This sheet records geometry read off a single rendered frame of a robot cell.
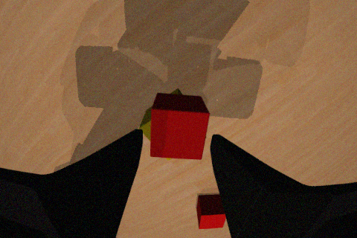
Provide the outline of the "red cube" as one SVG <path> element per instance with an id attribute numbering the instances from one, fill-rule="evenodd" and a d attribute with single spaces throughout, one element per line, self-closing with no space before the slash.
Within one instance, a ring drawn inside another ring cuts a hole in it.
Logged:
<path id="1" fill-rule="evenodd" d="M 202 96 L 158 92 L 152 105 L 151 157 L 202 160 L 208 118 Z"/>
<path id="2" fill-rule="evenodd" d="M 197 222 L 199 229 L 223 228 L 226 220 L 220 194 L 197 197 Z"/>

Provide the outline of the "yellow cube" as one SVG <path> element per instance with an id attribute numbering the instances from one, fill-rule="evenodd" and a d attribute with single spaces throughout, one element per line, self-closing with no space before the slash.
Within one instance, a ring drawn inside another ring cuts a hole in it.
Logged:
<path id="1" fill-rule="evenodd" d="M 182 94 L 181 90 L 179 89 L 176 89 L 172 93 Z M 143 135 L 147 137 L 150 141 L 151 141 L 151 117 L 152 117 L 152 106 L 146 110 L 145 115 L 143 116 L 143 120 L 139 127 L 139 130 L 142 130 Z"/>

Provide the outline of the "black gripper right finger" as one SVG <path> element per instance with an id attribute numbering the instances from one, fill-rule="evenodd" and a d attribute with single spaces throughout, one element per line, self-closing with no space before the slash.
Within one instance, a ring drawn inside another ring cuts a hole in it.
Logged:
<path id="1" fill-rule="evenodd" d="M 312 238 L 331 218 L 357 211 L 357 182 L 301 184 L 220 134 L 210 152 L 231 238 Z"/>

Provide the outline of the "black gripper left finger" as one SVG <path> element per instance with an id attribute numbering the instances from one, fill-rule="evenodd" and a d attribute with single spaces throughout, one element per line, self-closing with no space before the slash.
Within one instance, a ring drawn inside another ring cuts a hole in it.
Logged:
<path id="1" fill-rule="evenodd" d="M 48 238 L 116 238 L 142 148 L 136 129 L 55 173 L 0 167 L 0 216 Z"/>

